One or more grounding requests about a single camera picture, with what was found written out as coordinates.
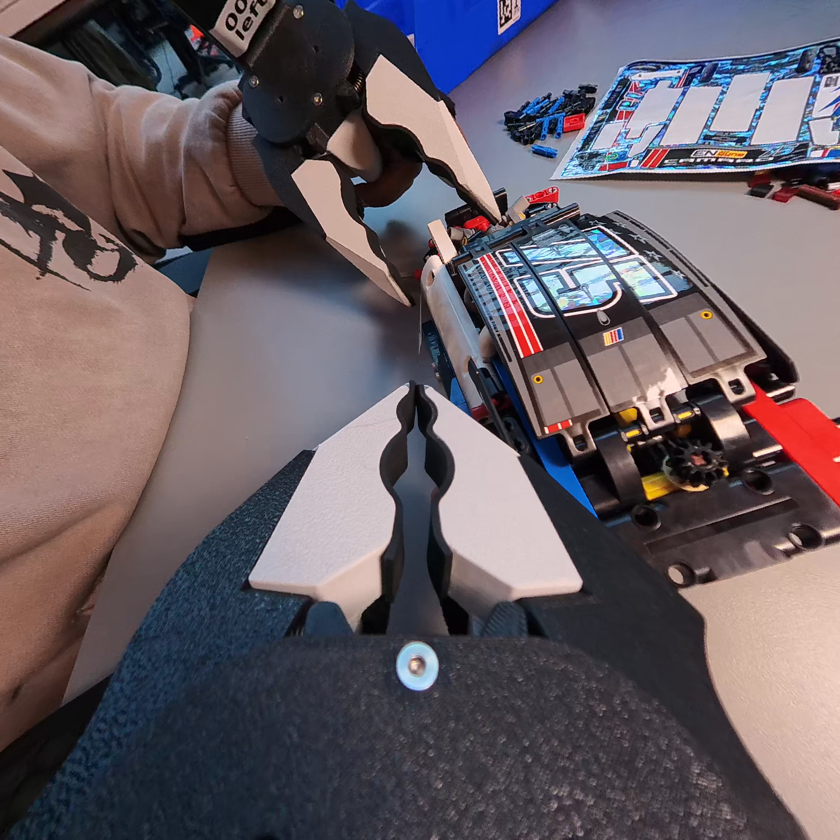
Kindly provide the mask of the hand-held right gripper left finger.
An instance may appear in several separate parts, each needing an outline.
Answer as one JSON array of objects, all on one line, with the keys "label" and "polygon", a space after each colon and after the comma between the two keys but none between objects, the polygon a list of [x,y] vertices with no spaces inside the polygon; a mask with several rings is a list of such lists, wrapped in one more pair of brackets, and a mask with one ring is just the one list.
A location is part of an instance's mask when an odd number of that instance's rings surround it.
[{"label": "hand-held right gripper left finger", "polygon": [[392,601],[403,573],[403,508],[394,485],[407,466],[415,417],[410,381],[315,450],[251,571],[252,588],[332,602],[353,630]]}]

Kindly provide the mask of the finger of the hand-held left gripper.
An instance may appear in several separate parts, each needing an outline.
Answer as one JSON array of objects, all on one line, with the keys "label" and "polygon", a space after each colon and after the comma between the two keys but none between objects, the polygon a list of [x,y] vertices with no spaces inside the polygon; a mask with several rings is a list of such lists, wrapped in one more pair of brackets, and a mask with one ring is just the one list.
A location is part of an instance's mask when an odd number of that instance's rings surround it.
[{"label": "finger of the hand-held left gripper", "polygon": [[326,241],[393,299],[414,304],[402,279],[385,257],[378,237],[359,214],[350,174],[331,159],[305,160],[292,180],[323,231]]},{"label": "finger of the hand-held left gripper", "polygon": [[501,220],[497,199],[444,101],[437,100],[385,56],[365,84],[366,112],[385,129],[399,130],[430,171],[491,222]]}]

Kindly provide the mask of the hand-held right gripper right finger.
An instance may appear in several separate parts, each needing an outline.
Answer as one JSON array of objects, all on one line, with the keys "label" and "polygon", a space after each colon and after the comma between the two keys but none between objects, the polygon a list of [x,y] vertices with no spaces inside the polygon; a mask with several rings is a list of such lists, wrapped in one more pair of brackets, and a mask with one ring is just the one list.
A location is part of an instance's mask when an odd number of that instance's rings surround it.
[{"label": "hand-held right gripper right finger", "polygon": [[436,485],[429,577],[450,634],[500,602],[580,592],[583,581],[514,448],[434,389],[416,387],[425,469]]}]

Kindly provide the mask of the lego race car model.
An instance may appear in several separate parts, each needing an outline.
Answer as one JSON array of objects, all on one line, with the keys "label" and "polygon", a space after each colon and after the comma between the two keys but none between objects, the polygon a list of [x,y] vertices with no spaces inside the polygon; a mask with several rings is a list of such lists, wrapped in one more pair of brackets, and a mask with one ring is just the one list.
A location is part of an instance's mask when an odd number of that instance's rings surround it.
[{"label": "lego race car model", "polygon": [[557,188],[429,228],[434,371],[678,587],[838,544],[838,424],[795,363],[630,216]]}]

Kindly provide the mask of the person's left forearm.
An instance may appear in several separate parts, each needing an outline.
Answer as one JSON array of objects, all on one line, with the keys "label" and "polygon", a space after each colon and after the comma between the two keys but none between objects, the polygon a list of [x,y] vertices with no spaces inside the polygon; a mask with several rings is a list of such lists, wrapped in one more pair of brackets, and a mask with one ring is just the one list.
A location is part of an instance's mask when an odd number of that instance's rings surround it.
[{"label": "person's left forearm", "polygon": [[280,206],[228,82],[180,101],[1,38],[1,145],[151,263]]}]

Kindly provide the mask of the pile of mixed lego pieces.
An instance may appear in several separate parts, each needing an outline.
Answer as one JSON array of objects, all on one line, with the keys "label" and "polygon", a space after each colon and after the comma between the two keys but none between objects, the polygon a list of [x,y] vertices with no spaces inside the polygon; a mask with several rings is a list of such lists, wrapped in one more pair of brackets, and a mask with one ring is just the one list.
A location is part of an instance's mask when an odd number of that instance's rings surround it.
[{"label": "pile of mixed lego pieces", "polygon": [[749,178],[747,195],[788,203],[794,197],[839,209],[839,166],[837,164],[796,165],[779,170],[763,170]]}]

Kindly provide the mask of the person's left hand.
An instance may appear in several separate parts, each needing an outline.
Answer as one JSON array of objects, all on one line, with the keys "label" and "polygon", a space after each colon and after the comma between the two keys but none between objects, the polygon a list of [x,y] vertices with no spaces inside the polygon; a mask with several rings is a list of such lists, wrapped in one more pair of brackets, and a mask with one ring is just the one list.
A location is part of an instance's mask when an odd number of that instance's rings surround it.
[{"label": "person's left hand", "polygon": [[394,204],[413,185],[424,163],[411,155],[405,156],[397,148],[381,148],[382,172],[373,182],[355,186],[359,208],[388,207]]}]

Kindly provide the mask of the blue storage box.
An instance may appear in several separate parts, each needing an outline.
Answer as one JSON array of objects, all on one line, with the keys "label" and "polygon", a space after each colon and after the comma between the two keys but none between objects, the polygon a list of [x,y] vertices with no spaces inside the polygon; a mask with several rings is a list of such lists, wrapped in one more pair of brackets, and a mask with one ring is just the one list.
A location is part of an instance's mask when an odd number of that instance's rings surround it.
[{"label": "blue storage box", "polygon": [[411,35],[437,87],[450,93],[553,1],[359,1]]}]

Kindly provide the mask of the pile of black blue pins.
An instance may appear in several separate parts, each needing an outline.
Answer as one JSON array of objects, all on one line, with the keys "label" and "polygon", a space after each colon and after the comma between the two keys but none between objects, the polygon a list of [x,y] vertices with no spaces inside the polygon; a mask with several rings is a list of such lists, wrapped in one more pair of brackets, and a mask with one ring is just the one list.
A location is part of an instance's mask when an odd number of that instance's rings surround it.
[{"label": "pile of black blue pins", "polygon": [[597,86],[581,84],[565,89],[559,96],[546,93],[526,101],[517,110],[506,111],[503,124],[511,138],[520,144],[531,145],[549,137],[561,138],[565,133],[582,130],[595,106]]}]

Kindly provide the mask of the person's torso in beige hoodie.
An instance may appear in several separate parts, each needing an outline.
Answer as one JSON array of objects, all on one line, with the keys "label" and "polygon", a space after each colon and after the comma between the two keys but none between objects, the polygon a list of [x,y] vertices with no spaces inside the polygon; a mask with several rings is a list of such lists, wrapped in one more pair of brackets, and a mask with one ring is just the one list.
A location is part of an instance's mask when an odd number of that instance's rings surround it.
[{"label": "person's torso in beige hoodie", "polygon": [[2,151],[1,746],[56,709],[170,426],[186,295]]}]

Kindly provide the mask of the holographic sticker sheet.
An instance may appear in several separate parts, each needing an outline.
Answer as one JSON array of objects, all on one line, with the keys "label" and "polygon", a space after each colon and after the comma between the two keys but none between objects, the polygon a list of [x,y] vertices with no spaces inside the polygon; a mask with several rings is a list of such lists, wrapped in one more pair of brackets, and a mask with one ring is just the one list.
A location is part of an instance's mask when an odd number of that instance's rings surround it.
[{"label": "holographic sticker sheet", "polygon": [[839,162],[839,45],[755,56],[639,60],[552,175],[756,172]]}]

